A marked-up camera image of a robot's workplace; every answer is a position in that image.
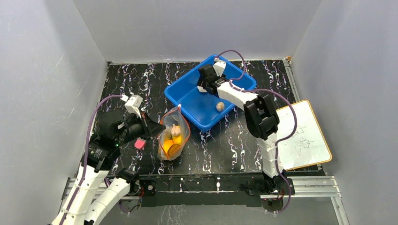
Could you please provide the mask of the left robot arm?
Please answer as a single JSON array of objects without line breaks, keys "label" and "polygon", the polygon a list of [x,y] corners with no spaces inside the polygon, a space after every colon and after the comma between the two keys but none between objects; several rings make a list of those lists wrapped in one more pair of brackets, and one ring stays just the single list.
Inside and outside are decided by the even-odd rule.
[{"label": "left robot arm", "polygon": [[120,148],[131,141],[152,139],[165,128],[165,125],[153,121],[145,112],[127,116],[120,110],[104,113],[82,156],[74,186],[52,224],[97,225],[122,197],[138,193],[139,175],[122,169],[106,190],[95,198],[97,190],[120,156]]}]

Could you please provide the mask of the clear zip top bag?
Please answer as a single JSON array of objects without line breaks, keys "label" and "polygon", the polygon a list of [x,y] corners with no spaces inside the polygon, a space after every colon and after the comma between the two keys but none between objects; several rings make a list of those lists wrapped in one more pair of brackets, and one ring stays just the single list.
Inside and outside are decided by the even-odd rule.
[{"label": "clear zip top bag", "polygon": [[190,126],[182,114],[182,106],[169,110],[161,119],[166,128],[158,135],[158,159],[172,161],[178,158],[191,135]]}]

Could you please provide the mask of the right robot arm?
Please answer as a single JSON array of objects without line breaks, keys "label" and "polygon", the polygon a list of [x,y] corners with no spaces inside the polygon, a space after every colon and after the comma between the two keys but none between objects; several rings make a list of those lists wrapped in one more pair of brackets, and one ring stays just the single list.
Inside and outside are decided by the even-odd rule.
[{"label": "right robot arm", "polygon": [[285,98],[277,92],[265,89],[264,95],[259,90],[245,90],[233,84],[233,79],[224,75],[225,67],[217,62],[206,64],[198,69],[198,90],[219,99],[227,100],[244,111],[246,125],[252,136],[256,138],[260,149],[263,181],[254,183],[260,193],[284,194],[284,185],[287,193],[291,194],[291,187],[286,178],[286,171],[279,160],[278,144],[292,137],[293,131],[286,137],[277,139],[279,116],[273,105],[271,95]]}]

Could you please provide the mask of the orange bell pepper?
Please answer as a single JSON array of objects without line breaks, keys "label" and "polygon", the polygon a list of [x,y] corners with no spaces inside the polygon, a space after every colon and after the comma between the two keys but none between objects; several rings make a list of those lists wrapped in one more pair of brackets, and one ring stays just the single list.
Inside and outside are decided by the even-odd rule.
[{"label": "orange bell pepper", "polygon": [[173,140],[166,140],[163,143],[163,150],[166,156],[170,157],[176,150],[180,148],[180,144],[175,143]]}]

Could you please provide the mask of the white mushroom piece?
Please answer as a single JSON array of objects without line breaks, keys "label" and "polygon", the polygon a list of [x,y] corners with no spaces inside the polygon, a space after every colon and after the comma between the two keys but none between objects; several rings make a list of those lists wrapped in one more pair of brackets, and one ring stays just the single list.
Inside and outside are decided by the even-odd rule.
[{"label": "white mushroom piece", "polygon": [[207,93],[207,91],[206,91],[203,87],[201,87],[201,86],[197,86],[197,89],[198,89],[198,91],[201,92],[201,93]]}]

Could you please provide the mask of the blue plastic bin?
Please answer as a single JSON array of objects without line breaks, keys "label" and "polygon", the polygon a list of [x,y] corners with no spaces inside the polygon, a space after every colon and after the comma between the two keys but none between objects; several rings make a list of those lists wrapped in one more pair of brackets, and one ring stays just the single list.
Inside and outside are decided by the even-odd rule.
[{"label": "blue plastic bin", "polygon": [[[254,100],[257,97],[254,93],[241,93],[232,89],[228,82],[221,85],[221,98],[209,93],[200,93],[197,89],[198,69],[206,64],[213,65],[215,58],[215,54],[209,56],[164,90],[166,98],[175,106],[180,104],[183,116],[202,132],[210,130],[234,107],[243,110],[243,105],[247,101]],[[216,110],[218,102],[225,104],[222,112]]]}]

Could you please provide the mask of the yellow mango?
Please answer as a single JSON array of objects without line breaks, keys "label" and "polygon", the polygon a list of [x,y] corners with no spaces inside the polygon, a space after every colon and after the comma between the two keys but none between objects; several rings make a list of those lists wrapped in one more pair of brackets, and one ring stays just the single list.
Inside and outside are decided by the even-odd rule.
[{"label": "yellow mango", "polygon": [[184,137],[183,135],[176,135],[172,136],[172,140],[174,144],[182,145],[182,143],[184,142]]}]

